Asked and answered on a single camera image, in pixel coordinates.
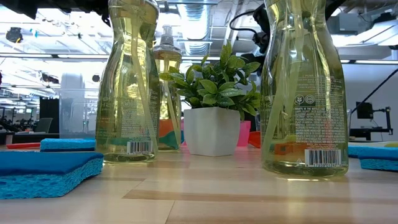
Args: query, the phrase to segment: dish soap bottle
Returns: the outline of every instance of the dish soap bottle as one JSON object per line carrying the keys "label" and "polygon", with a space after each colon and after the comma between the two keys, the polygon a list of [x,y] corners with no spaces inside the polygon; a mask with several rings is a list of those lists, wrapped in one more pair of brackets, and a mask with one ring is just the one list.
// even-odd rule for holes
{"label": "dish soap bottle", "polygon": [[326,0],[266,0],[272,40],[262,73],[262,160],[281,174],[348,170],[343,69]]}
{"label": "dish soap bottle", "polygon": [[[178,73],[182,60],[181,50],[174,46],[172,27],[164,25],[163,29],[160,45],[154,47],[157,71],[159,74]],[[159,150],[177,150],[181,145],[181,99],[176,92],[177,89],[172,87],[173,82],[160,82]]]}
{"label": "dish soap bottle", "polygon": [[114,31],[99,90],[96,150],[107,162],[153,160],[158,150],[160,86],[153,56],[154,0],[109,0]]}

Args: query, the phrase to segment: light fixture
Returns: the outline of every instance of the light fixture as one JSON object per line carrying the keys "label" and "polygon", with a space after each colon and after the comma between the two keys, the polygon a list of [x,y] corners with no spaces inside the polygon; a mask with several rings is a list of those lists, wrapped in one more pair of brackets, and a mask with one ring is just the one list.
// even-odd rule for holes
{"label": "light fixture", "polygon": [[5,109],[25,109],[25,106],[1,106]]}
{"label": "light fixture", "polygon": [[52,58],[49,54],[7,54],[1,53],[0,57],[8,58]]}
{"label": "light fixture", "polygon": [[357,60],[355,64],[398,65],[398,60]]}
{"label": "light fixture", "polygon": [[[201,61],[203,57],[201,56],[182,56],[182,60],[199,60]],[[207,60],[220,60],[220,57],[208,57]]]}
{"label": "light fixture", "polygon": [[85,55],[85,54],[71,54],[71,55],[58,55],[59,58],[91,58],[91,59],[108,59],[109,55]]}

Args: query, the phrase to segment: monitor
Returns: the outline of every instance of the monitor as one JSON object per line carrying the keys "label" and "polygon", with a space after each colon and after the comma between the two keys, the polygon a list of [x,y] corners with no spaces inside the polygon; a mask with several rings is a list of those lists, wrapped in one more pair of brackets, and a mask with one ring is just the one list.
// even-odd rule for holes
{"label": "monitor", "polygon": [[356,110],[358,119],[373,119],[373,106],[371,103],[361,104],[361,102],[356,102],[356,106],[358,107]]}

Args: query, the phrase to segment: desk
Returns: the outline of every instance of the desk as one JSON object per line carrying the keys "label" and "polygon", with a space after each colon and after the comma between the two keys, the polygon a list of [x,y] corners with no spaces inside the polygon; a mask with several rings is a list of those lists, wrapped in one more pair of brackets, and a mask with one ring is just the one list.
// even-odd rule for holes
{"label": "desk", "polygon": [[0,223],[398,223],[398,174],[350,160],[333,181],[261,168],[259,149],[234,156],[162,152],[148,164],[106,165],[61,198],[0,200]]}

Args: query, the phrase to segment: green leaves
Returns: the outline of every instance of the green leaves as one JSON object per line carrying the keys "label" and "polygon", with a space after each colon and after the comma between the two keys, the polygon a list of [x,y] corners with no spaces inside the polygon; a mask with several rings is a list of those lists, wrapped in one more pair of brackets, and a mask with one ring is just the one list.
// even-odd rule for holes
{"label": "green leaves", "polygon": [[180,84],[178,84],[178,83],[171,83],[170,86],[171,86],[171,87],[174,87],[174,88],[177,88],[177,89],[183,89],[183,88],[185,88],[185,86],[180,85]]}
{"label": "green leaves", "polygon": [[205,89],[198,90],[198,93],[201,96],[205,96],[205,95],[209,94],[209,92],[207,90],[205,90]]}
{"label": "green leaves", "polygon": [[245,104],[242,109],[253,116],[257,115],[256,110],[249,104]]}
{"label": "green leaves", "polygon": [[236,68],[236,63],[238,61],[238,57],[235,55],[232,55],[229,57],[228,62],[227,62],[227,66],[229,68]]}
{"label": "green leaves", "polygon": [[234,86],[235,86],[235,82],[226,82],[218,88],[218,91],[223,91],[226,89],[234,88]]}
{"label": "green leaves", "polygon": [[236,60],[236,65],[235,68],[243,68],[245,66],[246,62],[244,62],[243,59],[238,58]]}
{"label": "green leaves", "polygon": [[258,62],[251,62],[245,65],[242,69],[245,73],[252,73],[255,72],[260,67],[260,63]]}
{"label": "green leaves", "polygon": [[217,93],[217,86],[214,82],[210,80],[201,80],[200,84],[211,94]]}
{"label": "green leaves", "polygon": [[195,96],[195,95],[191,92],[191,90],[177,90],[176,93],[177,93],[178,95],[185,96],[185,97],[188,97],[188,98]]}
{"label": "green leaves", "polygon": [[229,76],[225,73],[225,71],[223,70],[223,78],[226,82],[229,82]]}
{"label": "green leaves", "polygon": [[234,101],[229,97],[222,97],[217,101],[218,105],[220,106],[233,106],[235,105]]}
{"label": "green leaves", "polygon": [[192,65],[192,69],[198,72],[201,72],[201,66],[200,65]]}
{"label": "green leaves", "polygon": [[195,78],[195,72],[190,70],[189,73],[187,73],[187,83],[189,85],[191,85],[191,83],[193,82],[193,79]]}
{"label": "green leaves", "polygon": [[191,97],[189,98],[189,102],[191,103],[192,106],[198,106],[200,105],[200,100],[197,97]]}
{"label": "green leaves", "polygon": [[159,74],[159,78],[164,81],[173,81],[174,80],[173,77],[167,72]]}
{"label": "green leaves", "polygon": [[183,86],[183,88],[188,88],[189,84],[184,82],[184,80],[178,79],[178,78],[174,78],[174,81],[179,84],[180,86]]}
{"label": "green leaves", "polygon": [[223,97],[232,97],[232,96],[239,96],[243,95],[242,90],[229,88],[220,92],[220,95]]}
{"label": "green leaves", "polygon": [[[248,85],[248,77],[256,71],[260,64],[252,62],[246,64],[244,58],[232,55],[232,46],[228,42],[221,49],[220,61],[205,64],[209,55],[204,56],[201,64],[192,65],[181,74],[174,67],[169,72],[159,74],[165,81],[170,81],[170,86],[177,89],[177,93],[185,97],[192,108],[207,106],[219,106],[230,110],[238,110],[241,119],[244,112],[256,114],[256,108],[260,107],[261,95],[257,93],[257,86],[252,82],[252,90],[244,94],[236,87],[237,83]],[[201,72],[203,78],[195,78],[195,71]]]}
{"label": "green leaves", "polygon": [[242,73],[241,71],[237,71],[236,73],[238,74],[238,77],[239,77],[240,79],[243,79],[243,78],[244,78],[244,75],[243,75],[243,73]]}
{"label": "green leaves", "polygon": [[227,45],[224,45],[223,48],[221,49],[220,64],[222,68],[225,68],[225,66],[227,65],[229,56],[231,54],[232,54],[232,45],[231,42],[228,41]]}
{"label": "green leaves", "polygon": [[202,60],[201,60],[201,65],[203,66],[205,64],[205,62],[207,61],[207,58],[209,57],[209,55],[206,55]]}
{"label": "green leaves", "polygon": [[169,67],[169,73],[180,73],[180,71],[178,69],[176,69],[175,67],[170,66]]}
{"label": "green leaves", "polygon": [[178,78],[179,80],[184,80],[184,75],[180,73],[170,73],[173,78]]}
{"label": "green leaves", "polygon": [[216,95],[206,94],[203,97],[203,103],[207,104],[207,105],[213,105],[213,104],[217,103]]}
{"label": "green leaves", "polygon": [[238,58],[235,55],[232,55],[228,59],[227,66],[228,68],[243,68],[245,66],[244,60]]}
{"label": "green leaves", "polygon": [[210,78],[211,76],[211,68],[210,67],[203,67],[201,69],[201,75],[203,76],[203,78]]}

